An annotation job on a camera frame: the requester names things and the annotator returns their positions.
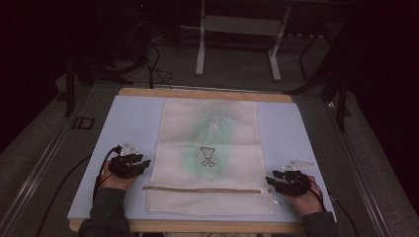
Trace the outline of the person's right hand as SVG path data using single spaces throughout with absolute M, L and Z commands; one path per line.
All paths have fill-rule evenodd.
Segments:
M 299 197 L 290 197 L 290 201 L 300 216 L 306 216 L 324 210 L 321 191 L 316 186 L 315 178 L 309 176 L 308 179 L 310 180 L 309 191 Z

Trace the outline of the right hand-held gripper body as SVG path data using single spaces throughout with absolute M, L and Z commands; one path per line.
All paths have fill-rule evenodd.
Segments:
M 310 182 L 308 177 L 303 173 L 303 170 L 314 166 L 315 164 L 313 162 L 297 159 L 291 159 L 284 165 L 281 172 L 289 171 L 291 175 L 288 180 L 281 179 L 281 182 L 286 184 L 283 195 L 299 197 L 307 193 L 310 189 Z

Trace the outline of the metal floor rail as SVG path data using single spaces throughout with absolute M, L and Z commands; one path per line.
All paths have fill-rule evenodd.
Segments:
M 366 211 L 370 217 L 372 225 L 375 229 L 377 237 L 391 237 L 391 233 L 388 229 L 388 226 L 383 219 L 381 211 L 377 205 L 375 197 L 372 193 L 372 190 L 367 182 L 367 179 L 362 171 L 362 166 L 359 162 L 358 157 L 356 156 L 353 145 L 350 142 L 349 136 L 346 132 L 343 132 L 340 129 L 340 126 L 335 124 L 337 129 L 338 137 L 343 144 L 345 154 L 348 157 L 350 170 L 353 176 L 353 179 L 358 187 L 360 192 L 361 199 L 363 200 Z
M 42 112 L 0 155 L 0 237 L 9 237 L 77 118 Z

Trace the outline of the white metal stand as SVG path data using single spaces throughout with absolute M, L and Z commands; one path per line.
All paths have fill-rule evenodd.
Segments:
M 287 5 L 285 7 L 285 10 L 281 14 L 281 18 L 279 20 L 267 20 L 208 15 L 206 11 L 206 6 L 209 0 L 199 1 L 201 4 L 200 25 L 197 27 L 197 30 L 199 31 L 199 48 L 195 70 L 195 74 L 197 76 L 203 76 L 205 72 L 206 32 L 215 32 L 274 37 L 276 41 L 273 44 L 273 46 L 267 51 L 268 59 L 270 62 L 273 80 L 276 82 L 282 80 L 277 54 L 280 48 L 281 41 L 285 35 L 285 29 L 292 11 L 291 5 Z

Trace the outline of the white table mat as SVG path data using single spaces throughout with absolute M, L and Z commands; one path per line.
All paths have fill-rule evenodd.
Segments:
M 104 157 L 112 147 L 128 141 L 139 149 L 146 159 L 154 158 L 158 124 L 164 100 L 160 97 L 117 96 L 114 98 L 105 124 L 83 179 L 80 183 L 67 218 L 76 223 L 89 216 L 95 179 Z M 326 190 L 321 172 L 317 167 L 299 109 L 294 103 L 260 102 L 258 111 L 261 126 L 262 148 L 269 171 L 284 170 L 291 161 L 310 163 L 302 169 L 315 178 L 320 189 Z M 273 214 L 266 215 L 182 215 L 146 210 L 146 192 L 143 186 L 150 180 L 151 172 L 140 176 L 126 193 L 126 217 L 130 221 L 243 221 L 243 222 L 300 222 L 293 205 L 282 195 L 275 193 Z

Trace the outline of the black tripod stand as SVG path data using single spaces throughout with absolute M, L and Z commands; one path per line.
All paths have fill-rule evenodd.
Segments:
M 68 118 L 75 109 L 75 79 L 78 79 L 82 86 L 92 87 L 95 83 L 95 79 L 91 71 L 102 73 L 119 84 L 131 84 L 130 81 L 119 76 L 115 70 L 111 70 L 109 67 L 97 63 L 86 55 L 76 54 L 75 56 L 69 57 L 66 62 L 65 91 L 60 92 L 57 98 L 58 101 L 66 103 L 66 111 L 64 114 L 66 118 Z
M 323 84 L 320 98 L 324 103 L 330 104 L 335 97 L 338 97 L 336 123 L 342 132 L 346 131 L 345 113 L 349 83 L 348 63 L 350 61 L 348 49 L 350 46 L 349 37 L 344 33 L 339 33 L 309 80 L 302 86 L 285 91 L 286 95 L 298 95 Z

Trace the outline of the cream cloth bag with zipper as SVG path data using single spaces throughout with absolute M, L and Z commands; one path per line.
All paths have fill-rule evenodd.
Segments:
M 255 102 L 167 99 L 146 190 L 149 212 L 271 215 Z

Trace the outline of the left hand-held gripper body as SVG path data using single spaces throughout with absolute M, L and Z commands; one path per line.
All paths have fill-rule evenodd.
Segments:
M 125 141 L 122 146 L 118 147 L 117 156 L 111 159 L 109 170 L 121 179 L 130 179 L 141 175 L 142 173 L 135 173 L 131 166 L 134 163 L 126 163 L 125 156 L 130 154 L 140 154 L 139 149 L 129 142 Z

